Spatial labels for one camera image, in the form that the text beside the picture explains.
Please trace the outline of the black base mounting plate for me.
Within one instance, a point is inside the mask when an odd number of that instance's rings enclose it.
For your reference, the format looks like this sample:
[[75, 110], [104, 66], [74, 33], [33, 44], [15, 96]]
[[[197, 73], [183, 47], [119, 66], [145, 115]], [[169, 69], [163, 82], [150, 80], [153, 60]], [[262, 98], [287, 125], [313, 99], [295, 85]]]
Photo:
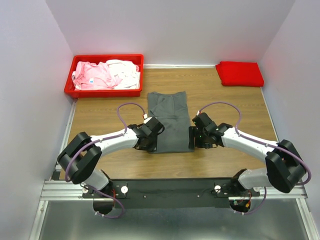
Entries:
[[231, 199], [260, 196], [232, 190], [229, 177], [113, 179], [110, 189], [125, 209], [229, 208]]

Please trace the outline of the white t shirt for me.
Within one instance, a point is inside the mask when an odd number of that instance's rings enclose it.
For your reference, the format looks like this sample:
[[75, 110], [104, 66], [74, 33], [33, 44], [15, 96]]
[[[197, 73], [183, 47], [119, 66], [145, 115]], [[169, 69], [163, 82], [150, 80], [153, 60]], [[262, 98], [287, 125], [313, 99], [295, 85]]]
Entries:
[[114, 90], [136, 90], [140, 87], [140, 67], [132, 61], [111, 59], [106, 64], [110, 74], [118, 79]]

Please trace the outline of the folded red t shirt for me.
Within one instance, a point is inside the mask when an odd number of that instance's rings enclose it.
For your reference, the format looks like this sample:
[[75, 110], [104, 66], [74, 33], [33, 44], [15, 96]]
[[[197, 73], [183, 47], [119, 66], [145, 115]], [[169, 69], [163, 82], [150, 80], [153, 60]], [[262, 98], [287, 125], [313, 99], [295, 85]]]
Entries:
[[225, 87], [263, 87], [265, 84], [256, 62], [221, 61], [215, 68]]

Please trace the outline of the pink t shirt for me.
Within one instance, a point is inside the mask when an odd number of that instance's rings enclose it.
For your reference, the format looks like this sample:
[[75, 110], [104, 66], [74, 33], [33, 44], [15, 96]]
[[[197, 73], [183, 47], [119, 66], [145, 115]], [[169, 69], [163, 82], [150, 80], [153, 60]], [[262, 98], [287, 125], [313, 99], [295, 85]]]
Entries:
[[121, 79], [110, 72], [107, 63], [90, 63], [79, 61], [71, 74], [73, 85], [77, 91], [113, 90]]

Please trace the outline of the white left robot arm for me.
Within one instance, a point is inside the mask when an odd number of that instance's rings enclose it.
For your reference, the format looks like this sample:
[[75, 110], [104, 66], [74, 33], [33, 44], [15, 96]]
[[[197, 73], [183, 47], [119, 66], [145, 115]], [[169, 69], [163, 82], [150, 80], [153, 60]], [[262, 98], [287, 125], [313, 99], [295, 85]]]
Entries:
[[64, 180], [75, 185], [84, 184], [99, 197], [112, 192], [113, 182], [96, 168], [101, 157], [124, 149], [151, 152], [156, 148], [158, 135], [165, 126], [155, 117], [147, 117], [141, 124], [124, 125], [124, 129], [104, 135], [78, 133], [57, 157], [65, 172]]

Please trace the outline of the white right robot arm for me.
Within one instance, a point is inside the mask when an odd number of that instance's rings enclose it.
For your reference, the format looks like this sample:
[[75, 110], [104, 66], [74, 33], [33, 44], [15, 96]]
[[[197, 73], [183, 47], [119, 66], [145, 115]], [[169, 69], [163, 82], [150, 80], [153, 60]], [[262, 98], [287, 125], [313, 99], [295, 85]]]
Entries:
[[194, 126], [189, 131], [194, 137], [193, 148], [232, 148], [265, 163], [263, 168], [241, 169], [230, 179], [227, 189], [236, 196], [264, 187], [274, 187], [287, 194], [307, 173], [306, 167], [298, 160], [298, 151], [288, 140], [268, 141], [227, 123], [217, 125], [205, 112], [197, 114], [192, 122]]

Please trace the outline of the red plastic bin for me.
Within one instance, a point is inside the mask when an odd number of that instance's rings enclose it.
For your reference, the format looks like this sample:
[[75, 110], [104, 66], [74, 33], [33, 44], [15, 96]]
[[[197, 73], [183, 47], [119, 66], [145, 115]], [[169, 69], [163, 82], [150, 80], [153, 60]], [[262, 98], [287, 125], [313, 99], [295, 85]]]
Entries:
[[[139, 67], [140, 79], [138, 89], [119, 90], [76, 90], [72, 81], [72, 72], [76, 70], [78, 62], [90, 62], [98, 64], [107, 60], [131, 61]], [[144, 83], [144, 55], [140, 53], [130, 54], [94, 54], [75, 55], [71, 62], [68, 77], [64, 86], [64, 93], [72, 98], [116, 98], [116, 97], [139, 97], [143, 90]]]

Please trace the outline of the aluminium frame rail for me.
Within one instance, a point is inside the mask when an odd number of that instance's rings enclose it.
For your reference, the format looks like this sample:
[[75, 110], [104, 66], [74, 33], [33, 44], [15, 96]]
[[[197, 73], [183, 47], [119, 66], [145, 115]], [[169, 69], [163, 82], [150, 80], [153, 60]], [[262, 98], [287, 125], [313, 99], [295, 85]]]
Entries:
[[[107, 172], [119, 171], [114, 179], [195, 179], [162, 175], [137, 178], [130, 170], [139, 162], [166, 170], [181, 154], [156, 155], [127, 149], [103, 157]], [[302, 186], [290, 193], [261, 189], [252, 196], [247, 215], [230, 207], [116, 208], [111, 219], [95, 215], [93, 204], [110, 204], [96, 194], [84, 194], [79, 185], [65, 182], [59, 172], [43, 184], [38, 212], [32, 227], [33, 240], [317, 240], [317, 230]]]

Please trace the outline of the dark grey t shirt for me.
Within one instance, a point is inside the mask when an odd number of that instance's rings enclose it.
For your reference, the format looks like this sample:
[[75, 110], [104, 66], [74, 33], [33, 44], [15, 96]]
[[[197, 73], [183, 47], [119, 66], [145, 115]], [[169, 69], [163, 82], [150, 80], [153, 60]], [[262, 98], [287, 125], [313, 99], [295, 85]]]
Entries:
[[187, 94], [184, 91], [174, 94], [150, 92], [147, 94], [148, 115], [155, 117], [164, 126], [164, 131], [157, 137], [153, 154], [190, 153], [191, 126]]

